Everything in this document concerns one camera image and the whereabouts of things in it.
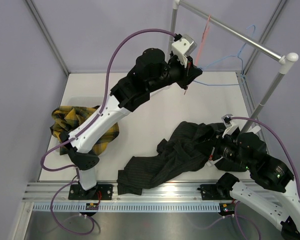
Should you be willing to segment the dark pinstripe shirt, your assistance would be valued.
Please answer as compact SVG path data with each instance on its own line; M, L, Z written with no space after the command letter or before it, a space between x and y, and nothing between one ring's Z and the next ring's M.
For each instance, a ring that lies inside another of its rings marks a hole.
M196 124L183 121L169 140L163 139L155 156L133 156L118 171L118 194L141 195L185 172L196 172L208 161L212 148L208 140L224 132L223 123Z

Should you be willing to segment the yellow plaid shirt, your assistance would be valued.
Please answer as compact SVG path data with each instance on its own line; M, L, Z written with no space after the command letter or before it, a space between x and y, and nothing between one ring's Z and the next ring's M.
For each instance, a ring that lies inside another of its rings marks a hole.
M86 119L88 119L100 106L60 106L52 112L52 119L55 121L50 127L52 136L61 142L60 134L62 132L71 132L78 128ZM90 154L99 156L102 154L108 144L119 135L119 125L116 123L110 127L101 138L93 145Z

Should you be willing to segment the pink wire hanger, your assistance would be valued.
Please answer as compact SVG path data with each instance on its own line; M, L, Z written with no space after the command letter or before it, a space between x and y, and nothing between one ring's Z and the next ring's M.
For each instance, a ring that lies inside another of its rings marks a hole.
M200 45L199 45L199 50L198 50L198 53L196 55L196 58L195 58L195 61L194 61L194 64L195 65L198 65L198 62L199 62L199 59L200 59L200 56L203 52L203 48L204 48L204 45L205 45L205 41L206 41L206 38L207 38L207 35L209 33L209 22L210 22L210 18L211 18L211 15L208 16L208 19L207 19L207 22L206 22L206 25L205 25L205 28L204 28L204 31L203 31L203 34L202 34L202 39L201 39L201 42L200 42Z

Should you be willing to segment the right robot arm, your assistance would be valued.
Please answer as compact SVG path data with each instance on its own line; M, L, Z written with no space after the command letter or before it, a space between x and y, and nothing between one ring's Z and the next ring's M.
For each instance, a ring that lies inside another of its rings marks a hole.
M224 158L244 167L256 184L275 196L278 204L266 200L227 172L215 184L218 196L231 197L247 205L273 224L285 240L300 240L296 174L284 162L262 150L265 143L251 132L239 135L237 140L230 135L215 135L208 143L211 161Z

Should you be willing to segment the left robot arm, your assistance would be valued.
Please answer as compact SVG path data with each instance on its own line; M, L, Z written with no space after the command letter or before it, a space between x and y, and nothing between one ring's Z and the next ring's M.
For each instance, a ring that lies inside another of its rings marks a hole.
M193 63L190 50L170 53L165 61L162 50L148 48L136 58L135 65L120 79L99 107L83 124L60 134L71 162L78 168L79 182L71 185L72 200L90 200L99 196L95 166L99 157L91 153L93 145L119 120L150 100L150 94L174 83L186 90L202 70Z

